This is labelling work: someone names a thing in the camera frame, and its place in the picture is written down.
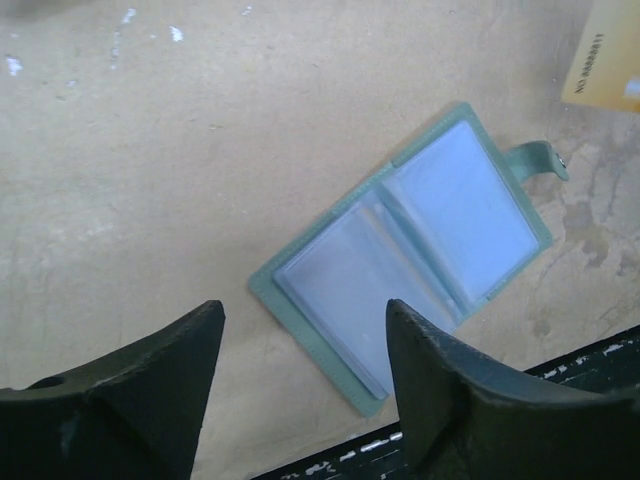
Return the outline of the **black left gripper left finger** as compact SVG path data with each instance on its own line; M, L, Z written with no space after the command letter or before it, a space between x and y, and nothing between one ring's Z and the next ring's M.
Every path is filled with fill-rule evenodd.
M190 478L224 324L209 300L89 363L2 389L2 478Z

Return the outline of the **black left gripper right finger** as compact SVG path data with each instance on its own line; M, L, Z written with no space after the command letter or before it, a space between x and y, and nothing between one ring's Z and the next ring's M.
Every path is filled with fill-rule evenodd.
M416 478L638 478L637 387L596 393L526 374L399 299L387 304L386 337Z

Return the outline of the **green leather card holder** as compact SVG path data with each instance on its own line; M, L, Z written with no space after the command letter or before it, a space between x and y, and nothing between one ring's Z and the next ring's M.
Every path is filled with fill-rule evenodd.
M365 417L393 393L385 310L451 333L547 249L523 189L568 179L544 140L501 151L472 107L442 109L249 279L255 297Z

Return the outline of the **gold credit card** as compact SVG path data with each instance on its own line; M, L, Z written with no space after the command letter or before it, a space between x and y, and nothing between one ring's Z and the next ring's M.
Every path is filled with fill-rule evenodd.
M639 111L639 0L593 3L561 100Z

